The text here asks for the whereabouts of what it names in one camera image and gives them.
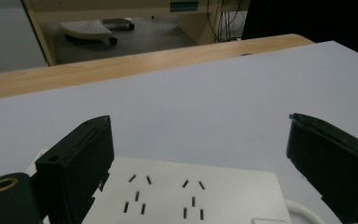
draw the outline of white tabletop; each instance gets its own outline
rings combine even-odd
[[[117,155],[271,171],[285,197],[340,223],[285,156],[295,112],[358,137],[358,54],[326,42],[0,99],[0,175],[110,115]]]

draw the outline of gray floor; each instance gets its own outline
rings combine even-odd
[[[176,16],[132,18],[135,30],[113,26],[115,46],[107,39],[82,40],[66,36],[57,24],[54,32],[57,64],[76,63],[164,49],[177,49],[196,44],[177,27]]]

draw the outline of wooden table edge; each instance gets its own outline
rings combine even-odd
[[[0,98],[309,44],[301,35],[277,35],[0,73]]]

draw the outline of white plastic part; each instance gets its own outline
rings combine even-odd
[[[105,39],[112,37],[112,32],[101,21],[68,21],[61,27],[66,35],[80,39]]]
[[[109,173],[83,223],[291,224],[273,173],[125,157]]]
[[[289,212],[299,214],[305,217],[312,224],[325,224],[324,221],[320,217],[318,217],[318,215],[313,213],[311,210],[309,210],[309,208],[307,208],[303,204],[294,202],[290,199],[285,199],[285,200]]]

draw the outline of white wall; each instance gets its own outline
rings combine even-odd
[[[21,0],[0,0],[0,72],[47,66]]]

